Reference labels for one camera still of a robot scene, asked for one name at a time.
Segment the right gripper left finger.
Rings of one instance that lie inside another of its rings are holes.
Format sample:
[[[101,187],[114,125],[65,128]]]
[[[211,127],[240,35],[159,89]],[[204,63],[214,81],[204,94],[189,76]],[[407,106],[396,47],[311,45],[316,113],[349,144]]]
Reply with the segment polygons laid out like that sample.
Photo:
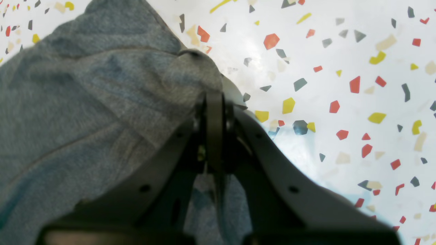
[[[118,186],[46,225],[38,245],[194,245],[183,232],[196,176],[224,172],[225,98],[207,93],[195,114]]]

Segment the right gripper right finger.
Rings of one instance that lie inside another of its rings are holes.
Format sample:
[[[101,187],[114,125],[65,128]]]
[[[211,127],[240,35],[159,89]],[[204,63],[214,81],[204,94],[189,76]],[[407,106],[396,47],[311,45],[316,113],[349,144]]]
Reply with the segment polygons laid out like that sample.
[[[399,245],[393,228],[314,183],[255,119],[224,103],[226,170],[241,183],[252,231],[243,245]]]

